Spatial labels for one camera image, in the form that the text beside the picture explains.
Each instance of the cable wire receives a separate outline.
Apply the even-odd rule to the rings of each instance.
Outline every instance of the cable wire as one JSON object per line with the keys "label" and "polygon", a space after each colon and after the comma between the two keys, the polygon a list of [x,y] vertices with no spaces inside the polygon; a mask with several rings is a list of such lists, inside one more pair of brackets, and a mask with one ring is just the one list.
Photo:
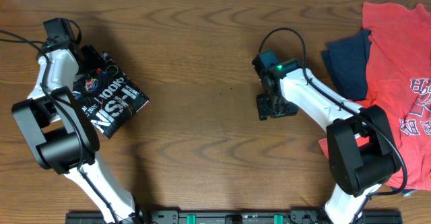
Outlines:
{"label": "cable wire", "polygon": [[[20,40],[9,40],[9,39],[3,39],[3,38],[0,38],[0,41],[2,41],[2,42],[15,42],[15,43],[27,43],[27,42],[20,41]],[[43,44],[43,42],[41,42],[41,41],[31,41],[31,42]]]}
{"label": "cable wire", "polygon": [[400,187],[394,191],[390,191],[390,192],[373,192],[373,193],[369,193],[366,195],[366,198],[364,200],[364,202],[362,203],[360,209],[358,210],[358,212],[355,214],[354,217],[354,221],[358,218],[359,214],[362,212],[362,210],[365,207],[365,204],[368,202],[368,200],[371,199],[371,196],[388,196],[388,195],[394,195],[394,194],[399,194],[400,192],[402,192],[405,187],[407,186],[407,167],[405,166],[405,162],[403,157],[401,156],[400,152],[398,151],[398,148],[395,146],[395,144],[392,144],[392,142],[388,139],[388,137],[383,133],[383,131],[381,129],[379,129],[379,127],[377,127],[375,124],[371,123],[369,120],[365,119],[365,117],[359,115],[358,113],[354,112],[353,110],[349,109],[348,107],[344,106],[343,102],[338,102],[336,99],[332,98],[329,94],[327,94],[326,92],[324,92],[321,88],[319,88],[318,86],[316,86],[313,81],[312,78],[310,79],[306,73],[306,47],[305,47],[305,42],[303,37],[301,36],[301,34],[299,34],[299,32],[295,31],[294,29],[291,28],[277,28],[272,30],[270,33],[268,33],[268,35],[266,35],[266,37],[263,39],[260,47],[259,47],[259,53],[261,53],[263,45],[265,44],[266,40],[270,37],[270,35],[272,35],[274,32],[278,32],[281,30],[287,30],[290,32],[295,33],[295,35],[297,35],[297,37],[299,37],[301,44],[302,44],[302,52],[303,52],[303,59],[302,59],[302,72],[304,74],[304,78],[306,80],[307,83],[309,83],[316,91],[318,91],[321,95],[325,96],[328,100],[331,100],[335,105],[337,105],[338,107],[340,107],[341,109],[345,110],[346,112],[349,112],[351,115],[355,116],[356,118],[360,119],[366,126],[368,126],[369,128],[371,128],[374,132],[376,132],[377,134],[379,134],[386,142],[389,143],[389,146],[391,147],[391,149],[393,150],[393,152],[395,153],[395,155],[397,156],[397,158],[399,159],[400,163],[401,163],[401,169],[403,171],[403,182],[401,183]]}
{"label": "cable wire", "polygon": [[52,65],[51,60],[49,59],[49,57],[46,55],[46,53],[37,45],[35,45],[32,41],[29,41],[21,36],[18,36],[17,34],[11,33],[11,32],[6,32],[4,30],[0,30],[0,33],[2,34],[6,34],[9,36],[13,36],[14,38],[20,39],[21,42],[23,43],[27,43],[30,46],[34,47],[40,54],[42,54],[42,56],[46,59],[46,65],[47,67],[45,68],[45,71],[43,73],[42,76],[42,81],[40,82],[40,86],[42,88],[42,91],[44,93],[44,95],[46,96],[46,98],[48,98],[49,101],[51,101],[54,106],[56,106],[61,113],[63,113],[63,115],[65,116],[65,118],[70,122],[73,130],[75,131],[75,134],[77,136],[78,139],[78,143],[79,143],[79,161],[77,163],[77,170],[78,172],[81,174],[82,178],[87,182],[87,184],[90,186],[90,188],[96,193],[96,195],[100,198],[100,200],[102,200],[102,202],[106,205],[106,207],[109,209],[112,218],[114,219],[114,222],[116,224],[119,223],[118,219],[117,219],[117,214],[114,212],[114,209],[112,208],[112,205],[103,197],[103,195],[98,191],[98,189],[95,187],[95,185],[92,183],[92,181],[87,177],[87,173],[85,173],[82,169],[81,166],[84,163],[84,143],[82,140],[82,136],[81,133],[78,130],[78,127],[76,125],[76,123],[73,121],[72,117],[69,115],[69,113],[67,113],[67,111],[64,109],[64,107],[62,107],[58,101],[56,101],[56,99],[54,99],[48,92],[47,92],[47,86],[44,85],[44,82],[46,82],[46,79],[48,77],[48,68],[49,66]]}
{"label": "cable wire", "polygon": [[81,33],[81,28],[79,27],[79,25],[74,22],[73,20],[69,20],[70,23],[72,23],[73,25],[76,26],[76,28],[78,28],[78,37],[76,38],[76,41],[74,43],[79,44],[81,43],[81,39],[82,39],[82,33]]}

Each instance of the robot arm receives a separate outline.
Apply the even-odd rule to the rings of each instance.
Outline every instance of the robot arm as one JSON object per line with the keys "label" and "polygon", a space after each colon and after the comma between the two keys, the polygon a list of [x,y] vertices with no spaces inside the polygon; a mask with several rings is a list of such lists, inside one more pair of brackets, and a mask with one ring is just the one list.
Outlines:
{"label": "robot arm", "polygon": [[325,212],[334,224],[351,223],[366,195],[377,191],[382,183],[398,171],[399,162],[394,159],[384,141],[370,142],[365,148],[359,149],[356,138],[367,137],[372,133],[352,114],[312,87],[305,79],[304,72],[327,95],[372,119],[385,130],[387,136],[391,136],[393,142],[386,114],[378,106],[363,109],[361,105],[341,97],[316,79],[309,69],[304,71],[296,59],[281,63],[268,50],[258,54],[252,64],[266,91],[266,94],[257,96],[261,120],[268,116],[278,118],[295,115],[299,107],[327,132],[329,163],[337,185],[325,205]]}
{"label": "robot arm", "polygon": [[[79,68],[85,67],[85,59],[79,53],[69,22],[57,18],[44,22],[44,27],[48,40],[41,49],[51,64],[38,55],[40,72],[36,86],[27,100],[13,105],[13,117],[39,165],[44,169],[53,168],[81,187],[101,210],[105,223],[142,223],[133,196],[105,166],[98,152],[96,131],[71,94],[73,79]],[[79,145],[78,135],[65,115],[45,96],[40,86],[42,81],[48,94],[76,124],[83,146]],[[57,120],[63,122],[63,128],[42,132],[42,128]],[[79,171],[77,165],[81,158],[83,164]]]}

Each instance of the wooden table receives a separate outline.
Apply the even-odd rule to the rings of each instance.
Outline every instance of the wooden table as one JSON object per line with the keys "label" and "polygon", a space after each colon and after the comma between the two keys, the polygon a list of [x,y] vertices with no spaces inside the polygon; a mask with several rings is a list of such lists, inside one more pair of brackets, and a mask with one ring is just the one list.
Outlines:
{"label": "wooden table", "polygon": [[[305,113],[259,121],[263,90],[251,61],[270,30],[305,38],[309,68],[333,84],[320,51],[361,29],[362,3],[431,9],[431,0],[2,0],[0,28],[44,40],[43,21],[75,20],[82,44],[105,50],[150,97],[101,153],[138,203],[183,210],[321,207],[334,181]],[[267,43],[281,59],[301,57],[281,32]],[[11,115],[39,66],[25,44],[0,46],[0,217],[2,223],[64,223],[69,211],[96,206],[73,182],[34,161]],[[431,194],[376,197],[368,209],[399,209],[406,223],[431,222]]]}

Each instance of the red t-shirt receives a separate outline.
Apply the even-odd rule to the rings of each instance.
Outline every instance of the red t-shirt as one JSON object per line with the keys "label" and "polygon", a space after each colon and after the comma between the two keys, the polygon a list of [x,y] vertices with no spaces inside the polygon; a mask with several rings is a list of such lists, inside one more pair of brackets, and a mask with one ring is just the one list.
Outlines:
{"label": "red t-shirt", "polygon": [[[371,30],[363,107],[385,110],[395,144],[404,158],[409,189],[431,190],[431,13],[422,4],[364,3],[362,26]],[[326,139],[319,143],[327,155]],[[402,171],[388,185],[399,187]]]}

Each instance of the green connector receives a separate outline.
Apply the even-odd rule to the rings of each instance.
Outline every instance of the green connector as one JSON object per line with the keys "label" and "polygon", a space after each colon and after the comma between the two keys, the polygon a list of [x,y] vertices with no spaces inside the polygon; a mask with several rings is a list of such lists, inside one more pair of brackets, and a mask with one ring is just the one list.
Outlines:
{"label": "green connector", "polygon": [[195,215],[187,215],[187,224],[196,224],[196,216]]}
{"label": "green connector", "polygon": [[274,215],[274,224],[283,224],[283,216],[282,215]]}

